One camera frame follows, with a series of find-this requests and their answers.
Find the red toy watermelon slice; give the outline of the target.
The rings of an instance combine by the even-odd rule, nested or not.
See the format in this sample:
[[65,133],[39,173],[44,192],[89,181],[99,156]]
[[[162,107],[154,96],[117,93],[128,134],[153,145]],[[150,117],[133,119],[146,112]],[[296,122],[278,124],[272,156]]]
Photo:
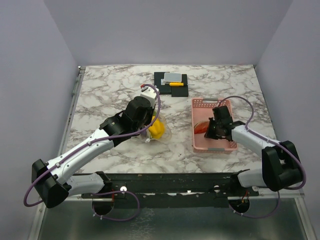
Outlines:
[[193,133],[196,134],[203,134],[206,133],[208,130],[208,127],[210,125],[210,121],[200,121],[196,123],[193,127]]

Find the pink perforated plastic basket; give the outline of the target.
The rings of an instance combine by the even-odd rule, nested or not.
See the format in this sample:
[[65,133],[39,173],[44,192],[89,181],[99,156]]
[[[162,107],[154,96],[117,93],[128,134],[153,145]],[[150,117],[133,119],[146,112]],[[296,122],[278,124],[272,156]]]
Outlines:
[[217,131],[214,108],[225,106],[232,116],[229,100],[194,97],[191,99],[192,146],[195,153],[229,154],[238,149],[234,141],[227,140]]

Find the yellow toy bell pepper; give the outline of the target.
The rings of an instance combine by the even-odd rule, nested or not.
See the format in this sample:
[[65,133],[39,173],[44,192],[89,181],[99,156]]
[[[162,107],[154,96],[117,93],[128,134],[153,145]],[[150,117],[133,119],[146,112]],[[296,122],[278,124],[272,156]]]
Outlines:
[[160,139],[164,133],[165,133],[165,125],[164,123],[161,121],[161,119],[158,117],[152,126],[150,126],[148,128],[148,131],[150,133],[150,136],[153,138],[153,139]]

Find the clear polka dot zip bag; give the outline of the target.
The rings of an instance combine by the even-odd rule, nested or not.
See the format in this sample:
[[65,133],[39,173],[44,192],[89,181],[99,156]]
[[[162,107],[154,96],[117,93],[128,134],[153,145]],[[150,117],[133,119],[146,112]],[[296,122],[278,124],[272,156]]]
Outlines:
[[160,112],[153,125],[143,131],[138,137],[145,143],[158,141],[165,144],[171,140],[172,131],[167,125],[166,117]]

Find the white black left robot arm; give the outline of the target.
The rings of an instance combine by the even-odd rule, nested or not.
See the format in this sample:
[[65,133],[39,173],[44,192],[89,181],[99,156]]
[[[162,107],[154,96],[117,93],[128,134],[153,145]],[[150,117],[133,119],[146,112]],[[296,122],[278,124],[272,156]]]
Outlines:
[[81,167],[95,157],[151,127],[159,115],[159,96],[142,93],[132,99],[125,110],[107,118],[87,139],[71,150],[47,162],[38,159],[31,167],[31,186],[47,208],[60,205],[73,195],[97,194],[103,198],[111,190],[102,172],[77,175]]

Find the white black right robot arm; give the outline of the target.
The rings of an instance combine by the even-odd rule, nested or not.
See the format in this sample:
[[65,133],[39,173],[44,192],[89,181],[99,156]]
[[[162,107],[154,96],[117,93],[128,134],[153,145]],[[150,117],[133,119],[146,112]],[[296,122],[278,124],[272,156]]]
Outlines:
[[214,107],[212,111],[205,138],[241,144],[261,158],[261,168],[241,171],[236,174],[237,179],[230,182],[229,189],[234,195],[240,196],[253,186],[277,192],[306,182],[292,142],[270,139],[249,129],[242,121],[233,121],[225,105]]

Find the grey rectangular box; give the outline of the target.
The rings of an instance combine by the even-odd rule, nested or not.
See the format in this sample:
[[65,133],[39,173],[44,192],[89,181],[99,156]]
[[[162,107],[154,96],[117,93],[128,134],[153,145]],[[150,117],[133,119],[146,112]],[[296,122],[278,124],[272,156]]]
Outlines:
[[163,81],[166,83],[181,83],[182,82],[182,74],[174,73],[174,72],[165,72]]

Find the yellow handled screwdriver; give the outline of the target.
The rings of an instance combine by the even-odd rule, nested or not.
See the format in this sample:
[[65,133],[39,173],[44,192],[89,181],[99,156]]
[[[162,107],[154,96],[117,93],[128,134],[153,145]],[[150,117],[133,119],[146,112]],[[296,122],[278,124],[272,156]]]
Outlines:
[[185,87],[185,86],[194,86],[195,84],[188,84],[183,82],[170,82],[169,86],[171,87]]

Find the black metal front rail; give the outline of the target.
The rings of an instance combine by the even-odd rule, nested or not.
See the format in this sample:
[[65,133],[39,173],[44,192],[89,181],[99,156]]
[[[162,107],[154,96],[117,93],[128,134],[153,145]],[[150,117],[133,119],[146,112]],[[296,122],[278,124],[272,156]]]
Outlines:
[[110,173],[75,174],[54,193],[47,207],[71,196],[92,200],[99,211],[141,208],[246,207],[259,196],[257,186],[242,187],[236,173]]

